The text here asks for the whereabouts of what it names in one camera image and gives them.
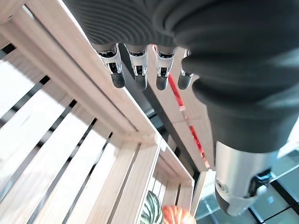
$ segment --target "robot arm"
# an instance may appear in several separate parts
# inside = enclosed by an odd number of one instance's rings
[[[175,47],[189,49],[179,87],[207,106],[215,150],[215,193],[235,216],[266,191],[278,150],[299,115],[297,0],[64,0],[125,85],[116,43],[126,44],[145,89],[147,50],[157,48],[157,88],[167,86]]]

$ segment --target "striped gourd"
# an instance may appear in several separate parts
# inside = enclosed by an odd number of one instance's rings
[[[148,191],[145,203],[142,208],[140,224],[162,224],[162,206],[159,198],[151,191]]]

